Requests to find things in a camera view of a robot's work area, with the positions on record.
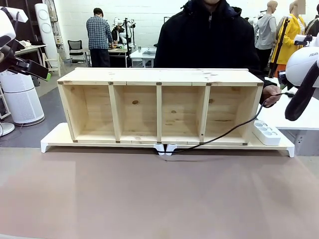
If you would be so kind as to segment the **person's left hand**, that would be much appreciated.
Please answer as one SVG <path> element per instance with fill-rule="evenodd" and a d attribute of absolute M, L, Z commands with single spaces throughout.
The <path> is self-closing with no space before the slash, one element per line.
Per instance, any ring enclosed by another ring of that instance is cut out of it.
<path fill-rule="evenodd" d="M 262 91 L 262 103 L 264 107 L 269 108 L 274 105 L 281 97 L 281 89 L 275 85 L 268 85 Z"/>

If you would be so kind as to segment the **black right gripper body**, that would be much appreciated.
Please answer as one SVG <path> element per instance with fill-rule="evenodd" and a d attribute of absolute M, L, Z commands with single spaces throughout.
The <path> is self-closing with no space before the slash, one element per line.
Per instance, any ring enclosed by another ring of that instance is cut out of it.
<path fill-rule="evenodd" d="M 287 77 L 286 77 L 286 71 L 278 71 L 277 72 L 278 75 L 278 82 L 280 84 L 281 87 L 286 87 L 287 86 Z"/>

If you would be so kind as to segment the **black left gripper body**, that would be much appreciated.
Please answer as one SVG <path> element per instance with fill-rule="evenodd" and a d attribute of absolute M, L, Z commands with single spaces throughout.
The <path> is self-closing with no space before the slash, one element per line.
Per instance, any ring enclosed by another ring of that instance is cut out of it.
<path fill-rule="evenodd" d="M 17 62 L 15 70 L 21 74 L 31 75 L 42 79 L 46 79 L 48 76 L 48 69 L 46 67 L 31 60 Z"/>

